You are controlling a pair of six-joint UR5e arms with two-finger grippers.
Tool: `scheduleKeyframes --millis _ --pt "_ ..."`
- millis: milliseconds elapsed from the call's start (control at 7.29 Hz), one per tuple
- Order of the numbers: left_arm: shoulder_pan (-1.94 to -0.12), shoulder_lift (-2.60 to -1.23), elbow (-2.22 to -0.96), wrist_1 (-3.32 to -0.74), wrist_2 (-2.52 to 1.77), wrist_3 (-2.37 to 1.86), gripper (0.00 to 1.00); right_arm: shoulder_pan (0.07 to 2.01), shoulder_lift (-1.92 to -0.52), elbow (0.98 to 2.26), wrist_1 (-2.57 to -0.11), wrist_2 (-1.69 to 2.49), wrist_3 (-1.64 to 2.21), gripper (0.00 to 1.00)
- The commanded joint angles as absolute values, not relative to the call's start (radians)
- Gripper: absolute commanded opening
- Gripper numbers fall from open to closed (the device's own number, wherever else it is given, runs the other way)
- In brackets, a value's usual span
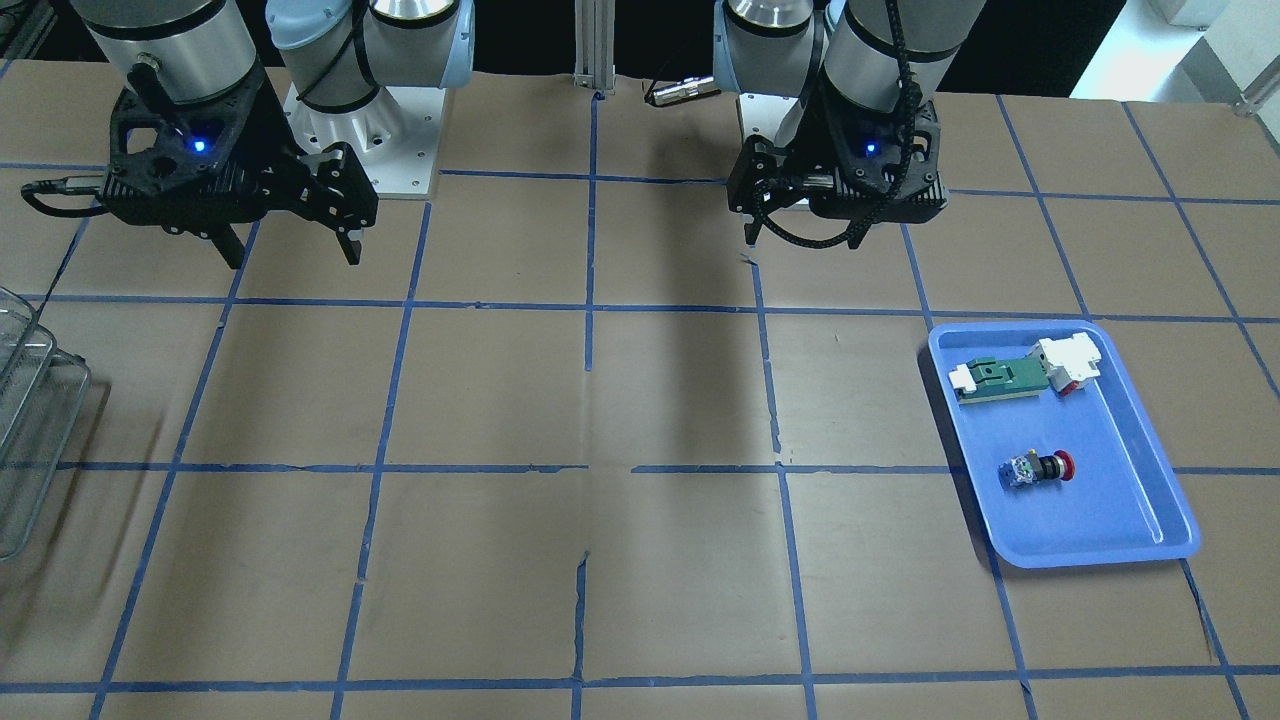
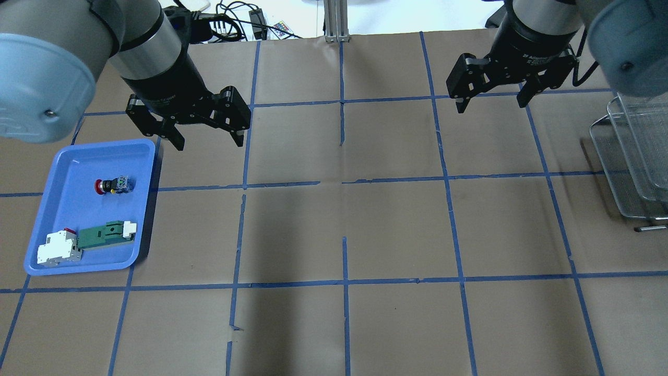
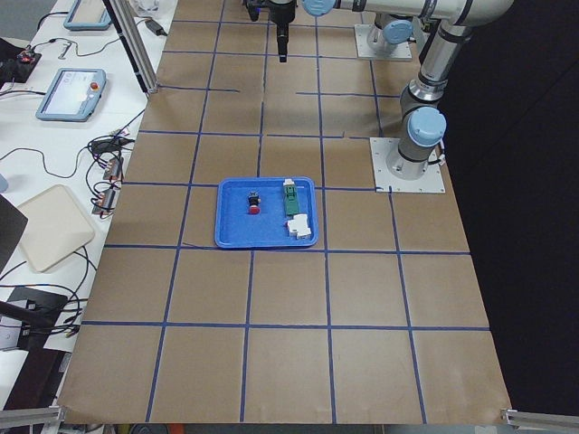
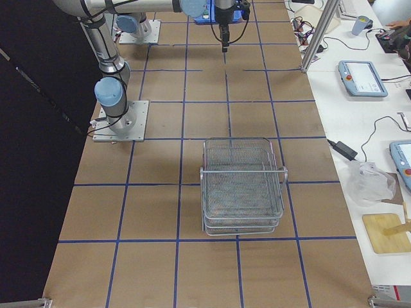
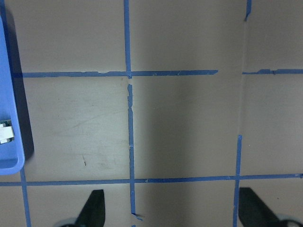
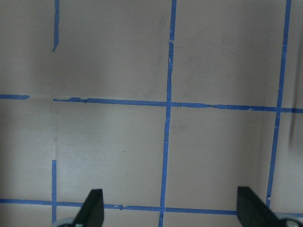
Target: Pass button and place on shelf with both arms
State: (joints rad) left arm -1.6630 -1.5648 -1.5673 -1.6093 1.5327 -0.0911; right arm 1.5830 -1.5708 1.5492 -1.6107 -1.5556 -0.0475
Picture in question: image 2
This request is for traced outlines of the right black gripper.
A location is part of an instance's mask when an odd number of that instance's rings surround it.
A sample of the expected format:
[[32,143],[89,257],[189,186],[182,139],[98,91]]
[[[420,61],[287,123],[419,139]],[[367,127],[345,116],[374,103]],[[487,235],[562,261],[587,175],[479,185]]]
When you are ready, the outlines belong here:
[[472,53],[461,54],[454,64],[446,88],[456,109],[463,114],[470,100],[492,87],[524,81],[516,96],[521,109],[546,89],[561,87],[577,65],[570,45],[553,56],[522,52],[510,45],[494,45],[484,58]]

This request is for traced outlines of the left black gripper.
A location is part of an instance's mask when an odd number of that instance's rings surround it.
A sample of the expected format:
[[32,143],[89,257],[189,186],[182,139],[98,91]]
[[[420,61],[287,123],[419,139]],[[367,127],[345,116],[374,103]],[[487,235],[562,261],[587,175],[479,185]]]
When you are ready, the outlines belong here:
[[252,112],[236,87],[214,93],[203,84],[141,84],[132,90],[125,112],[144,136],[157,135],[182,151],[185,138],[177,126],[203,124],[226,131],[243,147]]

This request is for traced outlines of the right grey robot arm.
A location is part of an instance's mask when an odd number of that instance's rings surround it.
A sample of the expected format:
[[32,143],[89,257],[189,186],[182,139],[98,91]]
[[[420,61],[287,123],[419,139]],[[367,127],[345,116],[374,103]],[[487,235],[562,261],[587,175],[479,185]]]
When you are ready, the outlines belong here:
[[505,1],[491,50],[458,57],[446,79],[463,113],[470,100],[498,86],[522,84],[525,108],[534,96],[580,86],[596,69],[626,96],[666,93],[666,1]]

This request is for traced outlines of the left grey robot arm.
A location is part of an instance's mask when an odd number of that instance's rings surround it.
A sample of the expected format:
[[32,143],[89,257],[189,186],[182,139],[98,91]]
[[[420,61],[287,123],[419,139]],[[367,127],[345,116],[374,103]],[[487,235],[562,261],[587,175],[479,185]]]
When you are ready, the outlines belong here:
[[1,17],[2,138],[62,140],[112,64],[132,90],[125,112],[144,136],[183,150],[177,126],[205,124],[243,146],[249,106],[233,86],[208,90],[188,53],[227,17],[158,1],[2,1]]

